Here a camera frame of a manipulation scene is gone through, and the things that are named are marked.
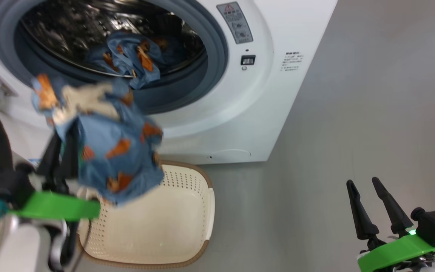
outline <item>bright green plastic part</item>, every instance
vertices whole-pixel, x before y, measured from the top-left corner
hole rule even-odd
[[[435,247],[430,246],[418,235],[406,235],[360,258],[359,267],[362,272],[373,272],[429,252],[435,252]]]
[[[97,218],[100,213],[100,203],[43,191],[33,193],[21,210],[8,212],[24,218],[63,219],[76,222],[82,218]]]

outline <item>beige plastic basket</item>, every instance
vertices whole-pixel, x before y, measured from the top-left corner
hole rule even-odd
[[[121,208],[103,203],[93,190],[79,196],[99,198],[100,216],[92,222],[85,256],[93,262],[133,269],[184,267],[206,250],[214,223],[214,191],[197,166],[163,162],[164,180]],[[88,220],[78,230],[82,249]]]

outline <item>cloth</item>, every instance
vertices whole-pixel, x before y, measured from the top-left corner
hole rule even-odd
[[[33,81],[35,109],[48,118],[65,143],[78,127],[78,182],[122,205],[159,184],[164,173],[154,151],[161,129],[133,101],[128,81],[68,86],[39,75]]]
[[[143,62],[143,55],[150,62]],[[103,67],[112,74],[130,75],[129,82],[134,90],[160,79],[160,70],[182,62],[185,49],[174,37],[147,38],[126,31],[114,31],[107,37],[106,44],[91,48],[86,62]]]

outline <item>front-loading washing machine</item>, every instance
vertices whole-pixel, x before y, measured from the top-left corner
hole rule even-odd
[[[175,36],[182,62],[135,91],[164,129],[162,157],[192,164],[265,161],[336,0],[0,0],[0,119],[12,150],[38,158],[52,130],[30,80],[81,85],[116,76],[85,62],[116,29]]]

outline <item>gray floor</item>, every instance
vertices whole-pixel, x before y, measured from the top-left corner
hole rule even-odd
[[[347,179],[382,238],[371,177],[406,212],[435,209],[435,1],[339,0],[269,161],[204,168],[214,232],[181,271],[358,271]]]

